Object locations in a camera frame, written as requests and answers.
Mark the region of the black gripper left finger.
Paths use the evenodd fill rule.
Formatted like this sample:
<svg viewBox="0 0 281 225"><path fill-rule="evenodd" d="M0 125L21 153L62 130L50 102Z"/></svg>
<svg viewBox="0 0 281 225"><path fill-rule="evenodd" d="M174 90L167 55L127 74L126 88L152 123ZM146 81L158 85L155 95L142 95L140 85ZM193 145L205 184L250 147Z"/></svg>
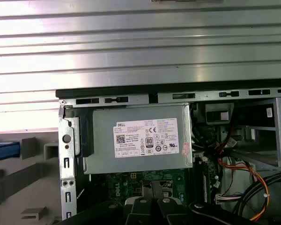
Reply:
<svg viewBox="0 0 281 225"><path fill-rule="evenodd" d="M59 225L151 225L152 201L143 197L132 199L122 206L106 201L92 206L75 216L58 222Z"/></svg>

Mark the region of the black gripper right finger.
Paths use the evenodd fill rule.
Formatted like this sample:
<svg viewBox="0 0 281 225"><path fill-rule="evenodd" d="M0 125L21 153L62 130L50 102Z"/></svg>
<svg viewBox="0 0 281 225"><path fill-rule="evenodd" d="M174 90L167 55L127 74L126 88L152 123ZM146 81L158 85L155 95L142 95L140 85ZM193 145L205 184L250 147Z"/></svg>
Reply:
<svg viewBox="0 0 281 225"><path fill-rule="evenodd" d="M247 219L205 202L193 202L187 207L172 198L158 200L160 211L168 225L246 225Z"/></svg>

